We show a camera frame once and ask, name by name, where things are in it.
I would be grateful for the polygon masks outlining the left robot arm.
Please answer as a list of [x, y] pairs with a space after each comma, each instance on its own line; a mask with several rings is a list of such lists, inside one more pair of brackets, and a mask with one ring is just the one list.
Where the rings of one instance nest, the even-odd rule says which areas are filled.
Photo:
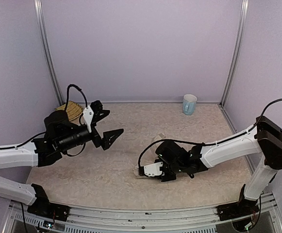
[[[12, 167], [44, 167], [53, 165], [68, 151], [77, 146], [93, 142], [96, 148], [107, 150], [121, 136], [123, 129], [111, 130], [100, 135], [97, 123], [110, 114], [97, 100], [84, 108], [82, 124], [68, 119], [65, 110], [52, 112], [45, 118], [43, 133], [18, 145], [0, 146], [0, 169]], [[0, 197], [18, 201], [27, 206], [48, 203], [48, 196], [42, 186], [23, 184], [0, 176]]]

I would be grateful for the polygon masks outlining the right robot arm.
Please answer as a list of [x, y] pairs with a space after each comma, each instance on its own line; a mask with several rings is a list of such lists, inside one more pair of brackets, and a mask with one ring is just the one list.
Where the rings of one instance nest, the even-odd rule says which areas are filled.
[[195, 145], [186, 151], [172, 140], [166, 140], [155, 152], [157, 160], [145, 168], [145, 175], [159, 177], [163, 182], [176, 179], [178, 173], [207, 171], [223, 162], [251, 154], [261, 160], [250, 181], [244, 185], [240, 198], [256, 201], [273, 177], [282, 169], [282, 128], [265, 116], [256, 119], [253, 129], [247, 128], [233, 136], [209, 145]]

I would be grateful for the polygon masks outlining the yellow woven basket tray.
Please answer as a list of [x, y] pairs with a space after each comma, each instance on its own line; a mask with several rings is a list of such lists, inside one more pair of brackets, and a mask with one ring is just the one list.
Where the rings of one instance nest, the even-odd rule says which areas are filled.
[[68, 120], [73, 121], [83, 113], [83, 107], [73, 101], [69, 101], [67, 104], [66, 112]]

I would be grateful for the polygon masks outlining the light blue mug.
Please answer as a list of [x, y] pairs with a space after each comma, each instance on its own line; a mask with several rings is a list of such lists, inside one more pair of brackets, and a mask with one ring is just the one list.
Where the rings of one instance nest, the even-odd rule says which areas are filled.
[[182, 111], [185, 115], [190, 116], [193, 114], [196, 108], [197, 100], [197, 97], [192, 94], [184, 95], [182, 101]]

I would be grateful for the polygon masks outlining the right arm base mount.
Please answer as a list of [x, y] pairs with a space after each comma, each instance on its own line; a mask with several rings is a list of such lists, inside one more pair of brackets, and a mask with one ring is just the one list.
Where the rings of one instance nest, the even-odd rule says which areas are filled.
[[258, 207], [257, 205], [258, 202], [257, 200], [245, 199], [244, 196], [245, 186], [246, 185], [244, 184], [241, 188], [238, 201], [217, 206], [216, 209], [220, 221], [239, 218], [260, 211], [260, 207]]

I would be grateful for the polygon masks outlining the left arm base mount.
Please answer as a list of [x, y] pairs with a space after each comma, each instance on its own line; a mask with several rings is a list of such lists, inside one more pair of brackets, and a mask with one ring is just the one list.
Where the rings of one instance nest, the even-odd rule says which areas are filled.
[[28, 205], [27, 212], [37, 216], [66, 222], [70, 207], [50, 202], [42, 186], [34, 183], [31, 186], [34, 188], [36, 200], [33, 204]]

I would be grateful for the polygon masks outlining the left aluminium corner post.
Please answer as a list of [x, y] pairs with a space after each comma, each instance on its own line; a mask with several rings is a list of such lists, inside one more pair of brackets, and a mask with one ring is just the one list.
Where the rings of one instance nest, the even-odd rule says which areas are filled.
[[54, 69], [54, 65], [53, 65], [53, 60], [52, 60], [50, 46], [49, 46], [48, 37], [47, 37], [46, 24], [45, 24], [45, 19], [44, 19], [44, 14], [43, 14], [42, 1], [34, 0], [34, 8], [35, 8], [37, 24], [38, 24], [39, 32], [41, 36], [41, 43], [42, 43], [42, 47], [43, 47], [45, 58], [46, 58], [46, 64], [47, 64], [48, 71], [50, 74], [50, 80], [51, 80], [58, 104], [62, 105], [64, 103], [64, 100], [63, 100], [62, 91], [59, 86], [59, 82], [58, 82], [58, 79], [55, 73], [55, 69]]

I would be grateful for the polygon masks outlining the aluminium corner post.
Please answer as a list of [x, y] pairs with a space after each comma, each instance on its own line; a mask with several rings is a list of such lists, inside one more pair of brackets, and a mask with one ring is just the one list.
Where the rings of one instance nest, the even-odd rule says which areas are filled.
[[241, 2], [241, 11], [240, 11], [240, 18], [239, 18], [239, 23], [238, 23], [238, 29], [237, 29], [237, 34], [236, 34], [236, 41], [235, 41], [235, 46], [233, 49], [233, 54], [232, 54], [232, 60], [231, 60], [231, 65], [229, 68], [228, 76], [227, 76], [227, 81], [224, 87], [224, 91], [221, 97], [220, 101], [220, 106], [224, 108], [226, 105], [231, 87], [232, 87], [232, 82], [234, 79], [234, 74], [236, 71], [237, 63], [238, 63], [238, 58], [240, 55], [240, 50], [241, 50], [241, 45], [242, 45], [242, 40], [243, 40], [243, 34], [245, 31], [245, 25], [246, 25], [246, 19], [247, 19], [247, 14], [248, 14], [248, 7], [249, 7], [249, 0], [242, 0]]
[[46, 64], [47, 64], [48, 71], [50, 74], [50, 80], [51, 80], [58, 104], [62, 105], [64, 103], [64, 100], [63, 100], [62, 91], [59, 86], [59, 82], [58, 82], [58, 79], [55, 73], [55, 69], [54, 69], [54, 65], [53, 65], [53, 60], [52, 60], [50, 46], [49, 46], [48, 37], [47, 37], [46, 24], [45, 24], [45, 19], [44, 19], [44, 14], [43, 14], [42, 1], [34, 0], [34, 8], [35, 8], [37, 24], [38, 24], [39, 32], [41, 36], [41, 43], [42, 43], [42, 47], [43, 47], [45, 58], [46, 58]]

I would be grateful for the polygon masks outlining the aluminium front rail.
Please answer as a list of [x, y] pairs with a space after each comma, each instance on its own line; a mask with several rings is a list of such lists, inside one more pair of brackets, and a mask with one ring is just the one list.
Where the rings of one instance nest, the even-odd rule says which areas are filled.
[[220, 220], [216, 205], [165, 210], [73, 205], [66, 221], [52, 221], [21, 210], [18, 203], [10, 203], [2, 233], [216, 233], [234, 232], [233, 223], [243, 220]]

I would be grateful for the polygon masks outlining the right aluminium corner post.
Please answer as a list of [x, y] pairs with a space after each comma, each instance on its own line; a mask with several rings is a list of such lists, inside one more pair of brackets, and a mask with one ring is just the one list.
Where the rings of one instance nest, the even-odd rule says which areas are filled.
[[249, 0], [242, 0], [241, 2], [241, 11], [240, 11], [240, 18], [239, 18], [239, 23], [238, 23], [238, 29], [237, 29], [237, 34], [236, 34], [236, 41], [235, 41], [235, 46], [233, 49], [233, 54], [232, 54], [232, 60], [231, 60], [231, 65], [229, 68], [228, 76], [227, 76], [227, 81], [224, 87], [224, 91], [221, 97], [220, 101], [220, 106], [224, 108], [226, 105], [231, 87], [232, 87], [232, 82], [234, 79], [234, 74], [236, 71], [237, 63], [238, 63], [238, 58], [240, 55], [240, 50], [241, 50], [241, 45], [242, 45], [242, 40], [243, 40], [243, 34], [245, 31], [245, 25], [246, 25], [246, 19], [247, 19], [247, 14], [248, 14], [248, 7], [249, 7]]

